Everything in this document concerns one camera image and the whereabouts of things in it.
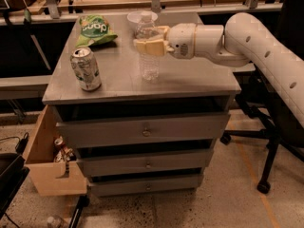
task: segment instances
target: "chip bag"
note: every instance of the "chip bag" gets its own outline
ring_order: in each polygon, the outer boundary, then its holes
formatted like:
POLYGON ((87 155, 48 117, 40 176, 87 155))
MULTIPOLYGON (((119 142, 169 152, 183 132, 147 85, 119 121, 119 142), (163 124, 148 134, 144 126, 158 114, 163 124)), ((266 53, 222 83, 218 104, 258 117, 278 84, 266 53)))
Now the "chip bag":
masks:
POLYGON ((88 15, 79 20, 81 32, 76 47, 89 47, 104 44, 117 38, 102 15, 88 15))

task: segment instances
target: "gray countertop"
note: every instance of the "gray countertop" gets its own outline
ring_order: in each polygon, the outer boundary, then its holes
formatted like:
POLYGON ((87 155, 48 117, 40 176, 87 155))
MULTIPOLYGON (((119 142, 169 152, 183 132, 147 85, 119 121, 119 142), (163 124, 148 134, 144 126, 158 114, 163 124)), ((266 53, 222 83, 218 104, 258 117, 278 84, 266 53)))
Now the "gray countertop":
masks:
MULTIPOLYGON (((67 105, 118 101, 120 99, 228 95, 240 91, 229 67, 217 66, 204 58, 181 60, 170 54, 161 57, 160 77, 155 84, 142 80, 139 53, 133 47, 133 33, 126 14, 105 19, 118 34, 113 42, 93 47, 102 86, 92 92, 82 90, 71 68, 69 57, 80 34, 77 22, 48 84, 43 103, 67 105)), ((195 13, 161 13, 158 25, 201 23, 195 13)))

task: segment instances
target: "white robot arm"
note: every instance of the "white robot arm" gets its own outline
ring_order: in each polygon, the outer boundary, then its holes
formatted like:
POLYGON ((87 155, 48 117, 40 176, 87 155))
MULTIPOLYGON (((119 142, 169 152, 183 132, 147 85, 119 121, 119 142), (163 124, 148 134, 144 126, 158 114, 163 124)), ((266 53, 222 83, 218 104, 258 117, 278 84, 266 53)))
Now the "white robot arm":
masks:
POLYGON ((237 13, 223 26, 179 24, 166 35, 172 56, 205 57, 215 64, 262 71, 304 127, 304 62, 284 47, 254 16, 237 13))

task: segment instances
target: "soda can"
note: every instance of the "soda can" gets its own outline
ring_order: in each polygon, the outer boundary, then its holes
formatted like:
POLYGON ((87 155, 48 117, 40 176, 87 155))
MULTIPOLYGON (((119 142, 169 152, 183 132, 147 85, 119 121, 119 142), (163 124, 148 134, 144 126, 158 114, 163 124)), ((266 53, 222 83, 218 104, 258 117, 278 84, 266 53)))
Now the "soda can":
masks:
POLYGON ((102 84, 96 58, 89 47, 73 50, 70 62, 83 90, 91 91, 102 84))
POLYGON ((57 150, 61 149, 64 145, 65 145, 65 142, 63 140, 63 137, 59 137, 57 138, 55 141, 54 141, 54 145, 55 145, 55 148, 57 150))

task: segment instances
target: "floor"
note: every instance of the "floor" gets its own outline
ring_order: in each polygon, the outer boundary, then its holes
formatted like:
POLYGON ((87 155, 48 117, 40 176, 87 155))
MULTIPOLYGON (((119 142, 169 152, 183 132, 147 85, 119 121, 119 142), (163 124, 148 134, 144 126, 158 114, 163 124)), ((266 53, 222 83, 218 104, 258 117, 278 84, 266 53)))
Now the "floor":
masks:
MULTIPOLYGON (((0 138, 22 138, 34 127, 39 112, 29 112, 18 124, 13 114, 0 115, 0 138)), ((231 129, 259 129, 256 120, 232 110, 231 129)), ((16 140, 0 142, 0 152, 14 150, 16 140)), ((265 141, 233 138, 220 141, 204 180, 197 190, 97 198, 89 195, 79 228, 303 228, 304 163, 279 148, 268 195, 256 190, 267 155, 265 141)), ((8 215, 20 227, 47 227, 47 218, 59 215, 69 222, 78 197, 40 197, 29 177, 9 207, 8 215)), ((15 227, 6 217, 0 227, 15 227)))

